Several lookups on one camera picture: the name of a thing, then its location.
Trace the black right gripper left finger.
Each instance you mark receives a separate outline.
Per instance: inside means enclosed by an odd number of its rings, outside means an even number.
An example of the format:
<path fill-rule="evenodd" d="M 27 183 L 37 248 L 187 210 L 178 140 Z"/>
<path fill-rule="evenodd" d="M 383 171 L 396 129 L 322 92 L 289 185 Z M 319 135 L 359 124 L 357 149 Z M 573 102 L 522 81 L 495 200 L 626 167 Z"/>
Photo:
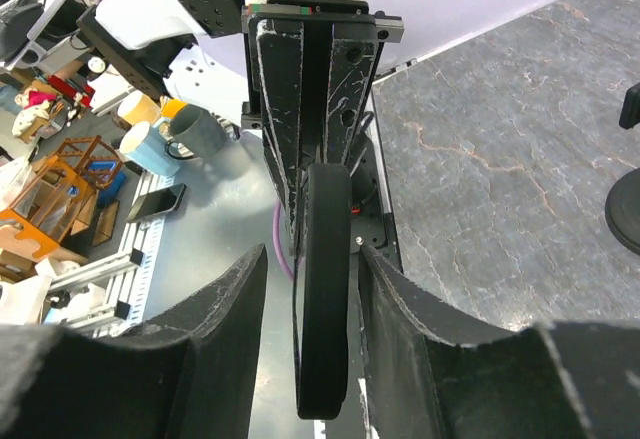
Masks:
<path fill-rule="evenodd" d="M 117 337 L 58 325 L 1 330 L 5 438 L 244 438 L 249 432 L 267 253 Z"/>

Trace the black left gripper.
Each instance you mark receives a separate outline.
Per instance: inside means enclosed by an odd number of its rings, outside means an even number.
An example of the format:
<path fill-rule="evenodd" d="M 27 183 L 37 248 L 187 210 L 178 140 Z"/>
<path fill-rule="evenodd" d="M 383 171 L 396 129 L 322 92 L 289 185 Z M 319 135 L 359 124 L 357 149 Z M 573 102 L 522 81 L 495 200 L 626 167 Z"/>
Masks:
<path fill-rule="evenodd" d="M 267 0 L 242 8 L 249 99 L 243 129 L 261 129 L 265 160 L 285 211 L 288 251 L 297 252 L 300 221 L 300 122 L 304 27 L 301 20 L 336 19 L 330 51 L 324 161 L 344 164 L 377 67 L 379 42 L 400 43 L 400 16 L 369 12 L 365 1 Z"/>

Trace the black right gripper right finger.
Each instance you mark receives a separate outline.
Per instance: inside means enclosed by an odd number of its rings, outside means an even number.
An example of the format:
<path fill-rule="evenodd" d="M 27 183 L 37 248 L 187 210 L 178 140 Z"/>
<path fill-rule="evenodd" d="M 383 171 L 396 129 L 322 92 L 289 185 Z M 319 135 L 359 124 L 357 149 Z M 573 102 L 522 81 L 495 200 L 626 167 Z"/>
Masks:
<path fill-rule="evenodd" d="M 639 326 L 538 322 L 513 332 L 360 253 L 365 375 L 382 438 L 635 438 Z"/>

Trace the black smartphone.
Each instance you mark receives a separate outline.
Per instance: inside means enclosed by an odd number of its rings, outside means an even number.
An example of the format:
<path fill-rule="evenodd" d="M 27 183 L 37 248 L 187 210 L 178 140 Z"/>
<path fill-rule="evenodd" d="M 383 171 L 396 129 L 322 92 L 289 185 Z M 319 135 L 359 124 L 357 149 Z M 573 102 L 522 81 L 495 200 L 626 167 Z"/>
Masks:
<path fill-rule="evenodd" d="M 303 188 L 292 296 L 296 408 L 331 420 L 346 396 L 351 178 L 340 164 L 312 164 Z"/>

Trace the black round-base phone stand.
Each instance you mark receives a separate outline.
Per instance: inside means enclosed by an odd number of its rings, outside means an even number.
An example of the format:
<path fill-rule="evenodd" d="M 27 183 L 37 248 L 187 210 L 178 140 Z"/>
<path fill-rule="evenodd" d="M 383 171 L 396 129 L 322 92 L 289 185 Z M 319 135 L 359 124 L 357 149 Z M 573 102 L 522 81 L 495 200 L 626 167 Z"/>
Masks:
<path fill-rule="evenodd" d="M 619 126 L 633 129 L 639 124 L 639 84 L 625 93 Z M 613 236 L 628 250 L 638 255 L 640 249 L 640 189 L 636 168 L 615 182 L 605 201 L 605 220 Z"/>

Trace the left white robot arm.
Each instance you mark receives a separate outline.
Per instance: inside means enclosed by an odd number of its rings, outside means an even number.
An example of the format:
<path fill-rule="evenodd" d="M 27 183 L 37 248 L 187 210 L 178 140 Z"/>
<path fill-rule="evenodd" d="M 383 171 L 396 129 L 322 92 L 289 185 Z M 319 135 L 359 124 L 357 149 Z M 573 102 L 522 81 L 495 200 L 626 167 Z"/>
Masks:
<path fill-rule="evenodd" d="M 81 33 L 134 87 L 209 109 L 263 136 L 265 159 L 303 244 L 303 173 L 312 163 L 348 165 L 366 130 L 364 109 L 386 43 L 402 39 L 397 16 L 367 0 L 100 0 Z M 176 60 L 198 39 L 244 38 L 248 90 L 178 77 Z"/>

